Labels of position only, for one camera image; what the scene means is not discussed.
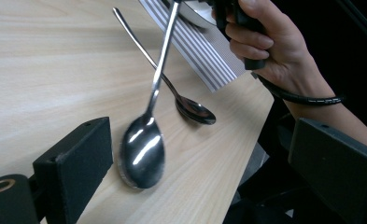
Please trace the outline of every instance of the black handle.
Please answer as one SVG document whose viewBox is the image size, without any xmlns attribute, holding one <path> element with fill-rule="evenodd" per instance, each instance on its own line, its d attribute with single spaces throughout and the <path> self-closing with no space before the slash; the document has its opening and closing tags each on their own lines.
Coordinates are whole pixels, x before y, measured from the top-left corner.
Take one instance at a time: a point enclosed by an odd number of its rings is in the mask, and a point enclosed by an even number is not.
<svg viewBox="0 0 367 224">
<path fill-rule="evenodd" d="M 238 25 L 245 26 L 246 28 L 261 32 L 262 31 L 262 25 L 261 23 L 249 17 L 245 12 L 242 10 L 242 8 L 239 7 L 238 0 L 233 0 L 233 14 L 235 16 L 235 22 Z M 245 69 L 246 70 L 256 70 L 263 68 L 265 66 L 265 60 L 252 60 L 245 58 Z"/>
</svg>

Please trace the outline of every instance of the spoon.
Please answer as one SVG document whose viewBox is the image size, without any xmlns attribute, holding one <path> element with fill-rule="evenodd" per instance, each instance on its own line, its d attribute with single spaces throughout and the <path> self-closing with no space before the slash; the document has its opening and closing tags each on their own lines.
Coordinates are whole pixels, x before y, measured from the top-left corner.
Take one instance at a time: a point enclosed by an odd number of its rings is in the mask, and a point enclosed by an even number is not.
<svg viewBox="0 0 367 224">
<path fill-rule="evenodd" d="M 162 133 L 153 116 L 153 108 L 157 101 L 161 84 L 161 73 L 166 61 L 167 51 L 175 27 L 181 0 L 175 0 L 170 10 L 159 66 L 152 84 L 148 108 L 145 113 L 134 120 L 128 127 L 120 143 L 118 166 L 122 179 L 136 189 L 149 189 L 156 185 L 162 177 L 165 165 L 165 152 Z"/>
<path fill-rule="evenodd" d="M 126 22 L 126 20 L 122 17 L 122 14 L 117 8 L 113 8 L 114 14 L 116 15 L 117 19 L 120 21 L 122 27 L 124 27 L 125 31 L 128 33 L 128 35 L 131 37 L 131 39 L 135 42 L 135 44 L 139 47 L 139 49 L 142 51 L 142 53 L 145 55 L 145 57 L 148 59 L 148 61 L 151 63 L 151 65 L 157 69 L 157 64 L 151 59 L 148 52 L 143 48 L 142 44 L 139 42 L 139 40 L 134 35 L 134 32 L 131 30 L 130 26 Z M 186 116 L 189 119 L 195 120 L 202 124 L 214 124 L 216 122 L 215 115 L 208 110 L 203 105 L 198 104 L 197 102 L 192 101 L 191 99 L 188 99 L 179 93 L 177 93 L 177 90 L 172 85 L 172 83 L 169 81 L 168 77 L 164 73 L 161 74 L 162 80 L 165 82 L 165 84 L 169 87 L 171 92 L 174 94 L 176 98 L 176 107 L 177 110 Z"/>
</svg>

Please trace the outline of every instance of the black device in hand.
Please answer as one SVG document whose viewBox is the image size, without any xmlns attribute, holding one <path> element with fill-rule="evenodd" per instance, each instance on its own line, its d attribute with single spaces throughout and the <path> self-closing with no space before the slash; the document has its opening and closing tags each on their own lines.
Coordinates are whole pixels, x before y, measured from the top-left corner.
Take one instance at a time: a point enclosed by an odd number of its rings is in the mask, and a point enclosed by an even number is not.
<svg viewBox="0 0 367 224">
<path fill-rule="evenodd" d="M 226 9 L 230 8 L 233 11 L 233 15 L 235 18 L 235 22 L 238 25 L 245 26 L 246 28 L 261 32 L 262 25 L 261 23 L 249 17 L 242 8 L 239 7 L 238 0 L 199 0 L 199 2 L 207 2 L 208 5 L 213 7 L 216 11 L 216 25 L 218 28 L 224 32 L 227 25 L 227 14 Z M 252 60 L 245 58 L 245 69 L 246 70 L 256 70 L 263 68 L 265 66 L 264 60 Z"/>
</svg>

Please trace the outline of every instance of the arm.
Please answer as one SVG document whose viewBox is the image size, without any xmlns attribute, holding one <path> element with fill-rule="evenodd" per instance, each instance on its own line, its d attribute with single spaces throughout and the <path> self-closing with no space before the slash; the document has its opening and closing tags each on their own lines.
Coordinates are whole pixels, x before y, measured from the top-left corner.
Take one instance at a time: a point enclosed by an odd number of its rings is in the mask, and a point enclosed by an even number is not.
<svg viewBox="0 0 367 224">
<path fill-rule="evenodd" d="M 248 16 L 258 19 L 264 33 L 252 32 L 233 22 L 226 27 L 232 39 L 230 48 L 240 59 L 265 59 L 266 65 L 255 72 L 276 86 L 294 94 L 326 98 L 335 93 L 318 70 L 303 35 L 291 19 L 270 0 L 240 0 Z M 344 105 L 298 105 L 285 101 L 294 118 L 321 121 L 367 146 L 367 127 Z"/>
</svg>

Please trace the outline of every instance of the light wood tabletop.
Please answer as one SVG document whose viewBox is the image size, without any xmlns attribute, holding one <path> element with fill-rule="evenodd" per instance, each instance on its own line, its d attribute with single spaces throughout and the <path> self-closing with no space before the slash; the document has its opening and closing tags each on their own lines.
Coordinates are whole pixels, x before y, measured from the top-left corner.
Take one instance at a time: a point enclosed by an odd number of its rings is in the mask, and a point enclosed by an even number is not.
<svg viewBox="0 0 367 224">
<path fill-rule="evenodd" d="M 0 176 L 31 176 L 36 158 L 81 123 L 101 117 L 110 118 L 116 157 L 126 128 L 148 105 L 154 69 L 113 7 L 157 59 L 162 30 L 139 1 L 0 0 Z M 224 219 L 273 97 L 250 73 L 212 93 L 173 45 L 164 73 L 217 122 L 182 117 L 162 83 L 154 111 L 166 154 L 161 182 L 131 189 L 115 163 L 78 223 Z"/>
</svg>

